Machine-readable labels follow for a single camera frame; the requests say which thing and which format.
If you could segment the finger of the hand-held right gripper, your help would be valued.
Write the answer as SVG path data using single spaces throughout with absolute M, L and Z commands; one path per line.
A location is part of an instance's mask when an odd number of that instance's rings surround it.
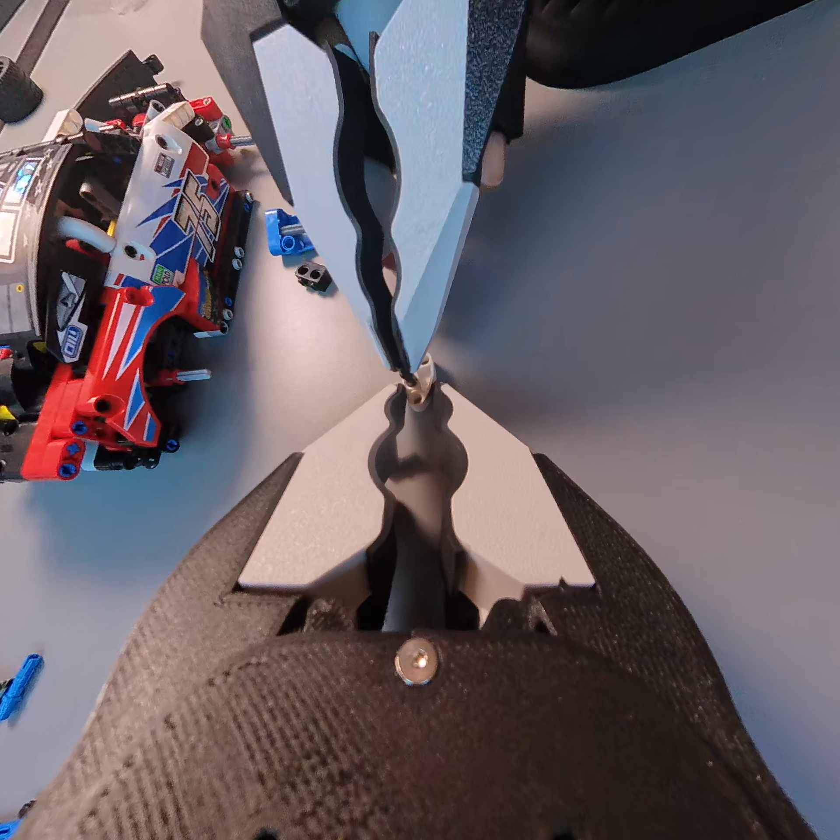
M 401 2 L 372 49 L 375 105 L 397 162 L 393 302 L 408 369 L 438 328 L 479 188 L 463 175 L 469 3 Z
M 366 74 L 355 58 L 290 23 L 256 39 L 254 51 L 296 213 L 385 365 L 411 376 L 364 178 Z

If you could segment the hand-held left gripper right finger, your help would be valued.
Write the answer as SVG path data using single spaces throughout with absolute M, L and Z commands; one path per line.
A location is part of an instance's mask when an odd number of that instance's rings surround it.
M 450 385 L 448 430 L 466 455 L 465 477 L 450 502 L 455 539 L 465 553 L 457 587 L 484 622 L 503 599 L 595 579 L 547 481 L 523 442 Z

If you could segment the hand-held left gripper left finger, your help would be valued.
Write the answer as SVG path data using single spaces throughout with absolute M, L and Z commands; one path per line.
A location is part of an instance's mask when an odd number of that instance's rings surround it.
M 238 585 L 341 602 L 359 625 L 383 625 L 396 567 L 397 466 L 406 394 L 392 384 L 306 447 Z

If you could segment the person's right hand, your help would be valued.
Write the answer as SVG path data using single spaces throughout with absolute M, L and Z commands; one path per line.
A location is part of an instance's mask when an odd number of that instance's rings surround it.
M 481 160 L 480 189 L 494 190 L 503 182 L 508 157 L 508 139 L 500 131 L 488 137 Z

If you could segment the black lego tyre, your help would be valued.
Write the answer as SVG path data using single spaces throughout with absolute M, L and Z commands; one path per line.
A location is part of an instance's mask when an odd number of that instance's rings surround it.
M 3 124 L 26 120 L 41 104 L 44 92 L 13 59 L 1 56 L 0 118 Z

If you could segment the lego race car model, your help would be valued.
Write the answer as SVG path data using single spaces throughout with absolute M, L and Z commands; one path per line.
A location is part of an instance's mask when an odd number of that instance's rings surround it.
M 2 153 L 2 481 L 156 467 L 172 393 L 210 377 L 185 341 L 233 321 L 255 198 L 225 168 L 252 141 L 161 72 L 127 52 Z

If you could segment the long blue lego pin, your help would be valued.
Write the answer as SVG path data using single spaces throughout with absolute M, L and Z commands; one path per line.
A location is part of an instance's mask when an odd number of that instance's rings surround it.
M 44 663 L 45 660 L 41 654 L 30 654 L 13 678 L 2 681 L 1 722 L 14 719 L 25 708 L 28 696 L 39 678 Z

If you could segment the blue lego panel piece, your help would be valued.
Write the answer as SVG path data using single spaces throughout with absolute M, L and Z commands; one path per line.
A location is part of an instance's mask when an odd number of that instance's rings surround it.
M 301 224 L 298 216 L 287 213 L 281 208 L 265 211 L 266 234 L 269 252 L 273 256 L 293 257 L 311 253 L 315 250 L 307 232 L 302 237 L 282 237 L 280 227 L 287 224 Z

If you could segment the white lego liftarm piece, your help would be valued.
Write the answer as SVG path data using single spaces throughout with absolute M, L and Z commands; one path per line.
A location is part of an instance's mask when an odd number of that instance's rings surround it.
M 403 385 L 406 402 L 414 411 L 423 411 L 434 392 L 437 381 L 436 365 L 429 352 L 426 352 L 415 372 L 418 379 L 416 389 L 406 389 Z

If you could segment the black wrist rest pad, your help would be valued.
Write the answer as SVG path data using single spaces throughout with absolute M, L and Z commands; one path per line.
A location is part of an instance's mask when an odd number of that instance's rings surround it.
M 538 1 L 528 77 L 551 88 L 620 81 L 786 14 L 805 1 Z

